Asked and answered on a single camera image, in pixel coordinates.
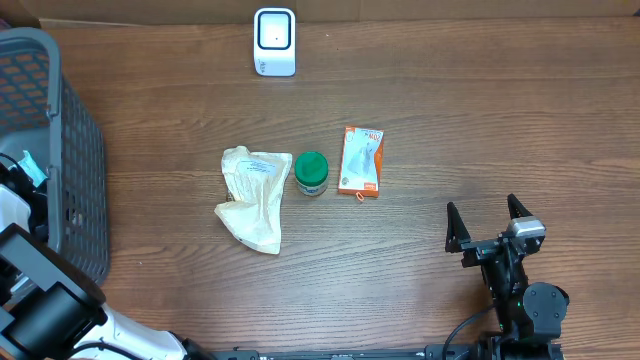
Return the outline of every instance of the jar with green lid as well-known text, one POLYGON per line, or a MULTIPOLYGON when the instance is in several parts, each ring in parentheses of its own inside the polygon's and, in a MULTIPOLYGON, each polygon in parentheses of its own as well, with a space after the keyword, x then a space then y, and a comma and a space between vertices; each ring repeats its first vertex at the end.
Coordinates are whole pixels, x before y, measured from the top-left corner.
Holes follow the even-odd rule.
POLYGON ((295 170, 298 189, 303 194, 318 196, 327 190, 329 163, 324 155, 310 151, 298 156, 295 170))

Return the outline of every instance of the product package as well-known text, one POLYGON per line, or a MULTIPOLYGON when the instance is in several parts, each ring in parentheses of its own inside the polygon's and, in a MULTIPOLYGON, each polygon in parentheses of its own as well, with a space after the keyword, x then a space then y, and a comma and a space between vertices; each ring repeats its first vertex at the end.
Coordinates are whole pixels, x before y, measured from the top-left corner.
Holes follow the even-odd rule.
POLYGON ((342 148, 338 192, 378 197, 384 158, 384 132, 347 126, 342 148))
POLYGON ((244 146, 222 156, 232 201, 216 206, 215 213, 236 239, 256 251, 280 253, 280 203, 292 160, 291 154, 252 153, 244 146))

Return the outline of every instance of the cable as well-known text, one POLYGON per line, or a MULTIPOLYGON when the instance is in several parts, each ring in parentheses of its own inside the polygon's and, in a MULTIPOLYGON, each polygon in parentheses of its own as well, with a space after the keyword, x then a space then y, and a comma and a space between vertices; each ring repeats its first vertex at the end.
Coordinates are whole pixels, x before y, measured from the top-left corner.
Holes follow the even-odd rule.
POLYGON ((442 360, 447 360, 447 348, 449 347, 449 344, 451 344, 451 341, 453 340, 453 338, 458 334, 458 332, 460 332, 460 330, 462 330, 465 326, 473 323, 474 321, 478 320, 480 317, 482 317, 489 311, 493 310, 495 307, 496 307, 496 304, 491 304, 491 306, 473 314, 470 318, 463 321, 460 325, 458 325, 458 327, 453 329, 453 331, 447 338, 447 341, 445 341, 444 345, 442 346, 442 360))
POLYGON ((113 345, 109 345, 106 343, 102 343, 102 342, 95 342, 95 343, 88 343, 88 344, 84 344, 81 346, 78 346, 77 348, 71 350, 71 352, 69 352, 69 354, 67 355, 67 359, 70 359, 71 357, 73 357, 73 355, 87 350, 87 349, 93 349, 93 348, 98 348, 100 351, 102 350, 109 350, 112 351, 116 354, 122 355, 130 360, 143 360, 142 358, 139 358, 133 354, 131 354, 130 352, 126 351, 126 350, 122 350, 119 347, 113 346, 113 345))
POLYGON ((18 169, 22 169, 22 167, 20 166, 20 164, 18 164, 18 162, 16 161, 16 159, 12 158, 11 156, 5 154, 5 153, 0 153, 0 157, 3 157, 9 161, 11 161, 12 163, 14 163, 16 165, 16 167, 18 169))

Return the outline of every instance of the green lid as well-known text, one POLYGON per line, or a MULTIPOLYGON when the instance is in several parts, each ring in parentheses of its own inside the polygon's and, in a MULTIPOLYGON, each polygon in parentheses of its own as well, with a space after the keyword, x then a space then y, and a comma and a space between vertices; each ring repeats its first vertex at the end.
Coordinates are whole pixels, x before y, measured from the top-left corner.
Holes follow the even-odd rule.
POLYGON ((318 186, 329 176, 329 163, 319 152, 309 151, 296 160, 296 179, 304 186, 318 186))

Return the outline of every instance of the white plastic device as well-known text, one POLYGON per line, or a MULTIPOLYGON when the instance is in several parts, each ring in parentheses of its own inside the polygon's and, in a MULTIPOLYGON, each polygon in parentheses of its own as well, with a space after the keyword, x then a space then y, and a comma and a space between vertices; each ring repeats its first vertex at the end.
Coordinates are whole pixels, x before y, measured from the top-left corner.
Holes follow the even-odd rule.
MULTIPOLYGON (((139 324, 128 317, 102 305, 107 322, 89 330, 76 348, 89 343, 103 342, 125 350, 141 359, 183 360, 187 351, 180 340, 168 331, 158 331, 139 324)), ((128 360, 111 351, 91 348, 80 351, 72 359, 128 360)))
POLYGON ((262 76, 296 73, 296 16, 286 8, 262 8, 253 19, 253 60, 262 76))
POLYGON ((8 187, 0 185, 0 232, 16 223, 29 231, 31 207, 8 187))

